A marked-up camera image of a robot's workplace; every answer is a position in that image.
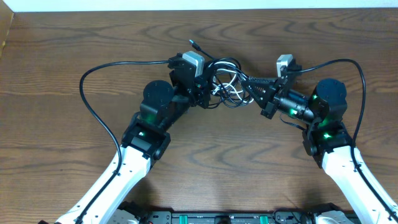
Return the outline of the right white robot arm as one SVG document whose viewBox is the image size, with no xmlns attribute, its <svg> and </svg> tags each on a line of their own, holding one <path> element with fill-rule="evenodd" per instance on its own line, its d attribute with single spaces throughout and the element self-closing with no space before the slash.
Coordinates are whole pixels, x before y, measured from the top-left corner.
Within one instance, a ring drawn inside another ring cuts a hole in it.
<svg viewBox="0 0 398 224">
<path fill-rule="evenodd" d="M 371 173 L 356 145 L 361 126 L 349 134 L 343 123 L 347 110 L 345 84 L 326 78 L 312 94 L 293 91 L 295 79 L 305 73 L 290 62 L 280 68 L 277 78 L 247 78 L 242 88 L 271 119 L 276 111 L 305 123 L 303 145 L 318 167 L 340 188 L 361 223 L 397 223 L 397 204 Z"/>
</svg>

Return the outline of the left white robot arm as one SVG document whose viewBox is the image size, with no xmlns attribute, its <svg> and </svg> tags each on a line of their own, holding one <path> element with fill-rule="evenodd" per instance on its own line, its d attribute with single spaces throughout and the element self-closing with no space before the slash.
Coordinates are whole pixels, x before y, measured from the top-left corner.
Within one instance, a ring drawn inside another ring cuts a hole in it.
<svg viewBox="0 0 398 224">
<path fill-rule="evenodd" d="M 146 85 L 139 112 L 135 113 L 116 154 L 87 193 L 57 223 L 107 223 L 131 189 L 143 179 L 171 142 L 168 129 L 191 106 L 206 108 L 211 77 L 205 58 L 193 51 L 178 53 L 165 64 L 170 81 Z"/>
</svg>

